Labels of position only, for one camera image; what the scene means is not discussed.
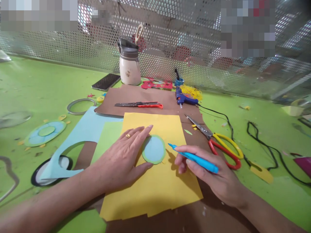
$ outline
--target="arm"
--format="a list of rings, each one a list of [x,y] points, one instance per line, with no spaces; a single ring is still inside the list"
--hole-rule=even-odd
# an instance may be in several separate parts
[[[188,167],[198,178],[211,187],[211,190],[220,200],[229,206],[236,207],[258,231],[273,233],[305,232],[259,196],[248,190],[219,156],[210,154],[196,146],[180,146],[175,149],[179,152],[196,154],[218,166],[218,174],[213,174],[180,154],[175,160],[175,164],[179,166],[180,174],[186,172]]]
[[[152,126],[126,131],[83,172],[13,208],[1,217],[0,232],[48,232],[93,198],[133,184],[153,165],[144,163],[134,167],[151,129]]]

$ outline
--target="red and yellow scissors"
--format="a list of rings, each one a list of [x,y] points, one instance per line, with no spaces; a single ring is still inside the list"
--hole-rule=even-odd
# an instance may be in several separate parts
[[[244,155],[243,155],[241,149],[239,148],[239,146],[233,140],[231,140],[230,138],[228,138],[227,136],[222,135],[222,134],[216,134],[216,133],[213,134],[210,131],[208,131],[206,128],[201,126],[198,122],[193,120],[190,116],[186,115],[186,117],[194,125],[196,125],[196,127],[207,137],[208,144],[209,144],[211,151],[213,152],[214,155],[218,155],[217,151],[215,150],[215,147],[217,147],[234,160],[235,165],[232,165],[232,164],[229,164],[228,162],[226,162],[227,166],[230,169],[238,170],[241,167],[240,159],[244,158]],[[219,145],[218,143],[211,140],[211,137],[214,137],[221,145]],[[233,145],[233,147],[236,149],[238,154],[235,154],[220,138],[223,138],[226,141],[230,142],[230,144]]]

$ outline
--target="metal mesh wall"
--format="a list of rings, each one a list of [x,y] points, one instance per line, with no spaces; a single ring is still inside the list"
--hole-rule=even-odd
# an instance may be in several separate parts
[[[276,55],[271,58],[220,56],[220,0],[78,0],[78,31],[1,31],[0,47],[8,54],[118,72],[116,42],[133,40],[142,23],[143,77],[174,80],[178,68],[187,85],[266,99],[298,98],[309,94],[304,83],[311,72],[306,3],[276,1]],[[108,19],[102,26],[92,18],[92,6],[108,9],[110,25]]]

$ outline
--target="black phone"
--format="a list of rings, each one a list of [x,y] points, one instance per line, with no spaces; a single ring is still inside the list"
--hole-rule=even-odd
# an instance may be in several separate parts
[[[120,80],[120,75],[116,74],[108,74],[103,77],[97,83],[92,85],[92,88],[100,91],[108,91],[109,87],[112,87]]]

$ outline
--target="yellow string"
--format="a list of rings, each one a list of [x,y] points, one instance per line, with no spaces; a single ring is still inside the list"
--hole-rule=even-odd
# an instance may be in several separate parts
[[[203,99],[202,91],[198,91],[194,87],[182,85],[182,86],[180,86],[180,88],[181,88],[181,91],[183,94],[190,94],[194,99],[198,99],[199,101],[201,101]]]

